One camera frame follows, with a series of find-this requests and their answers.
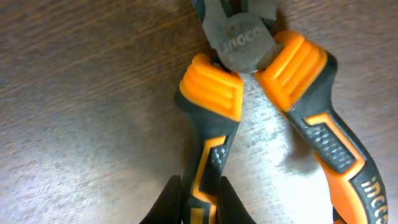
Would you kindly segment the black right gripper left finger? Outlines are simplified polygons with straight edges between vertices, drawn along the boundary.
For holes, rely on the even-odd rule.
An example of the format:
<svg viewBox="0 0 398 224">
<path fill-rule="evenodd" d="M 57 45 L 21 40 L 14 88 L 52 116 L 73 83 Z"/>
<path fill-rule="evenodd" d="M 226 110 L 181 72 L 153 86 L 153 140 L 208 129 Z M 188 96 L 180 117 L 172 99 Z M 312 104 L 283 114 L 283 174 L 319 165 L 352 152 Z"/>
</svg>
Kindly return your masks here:
<svg viewBox="0 0 398 224">
<path fill-rule="evenodd" d="M 172 175 L 140 224 L 181 224 L 181 177 Z"/>
</svg>

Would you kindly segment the orange black pliers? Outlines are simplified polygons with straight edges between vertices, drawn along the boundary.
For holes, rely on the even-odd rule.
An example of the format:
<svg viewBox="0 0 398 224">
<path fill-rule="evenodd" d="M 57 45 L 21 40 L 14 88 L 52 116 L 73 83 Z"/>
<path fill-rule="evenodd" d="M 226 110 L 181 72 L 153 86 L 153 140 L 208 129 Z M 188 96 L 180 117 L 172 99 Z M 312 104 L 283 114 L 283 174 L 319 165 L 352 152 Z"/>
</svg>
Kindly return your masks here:
<svg viewBox="0 0 398 224">
<path fill-rule="evenodd" d="M 333 54 L 304 35 L 273 30 L 276 1 L 193 1 L 214 55 L 194 56 L 175 94 L 195 143 L 182 176 L 183 223 L 218 223 L 220 179 L 249 110 L 284 118 L 313 149 L 333 223 L 387 223 L 376 163 L 335 111 Z"/>
</svg>

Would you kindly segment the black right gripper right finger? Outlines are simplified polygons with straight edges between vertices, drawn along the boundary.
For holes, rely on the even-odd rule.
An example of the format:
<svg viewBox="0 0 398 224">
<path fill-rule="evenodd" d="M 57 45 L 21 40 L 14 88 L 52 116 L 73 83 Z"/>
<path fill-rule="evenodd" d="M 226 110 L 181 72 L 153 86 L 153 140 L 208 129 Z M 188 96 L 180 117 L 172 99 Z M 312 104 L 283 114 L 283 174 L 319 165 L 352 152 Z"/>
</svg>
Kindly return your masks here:
<svg viewBox="0 0 398 224">
<path fill-rule="evenodd" d="M 217 217 L 219 224 L 256 224 L 225 176 L 220 179 Z"/>
</svg>

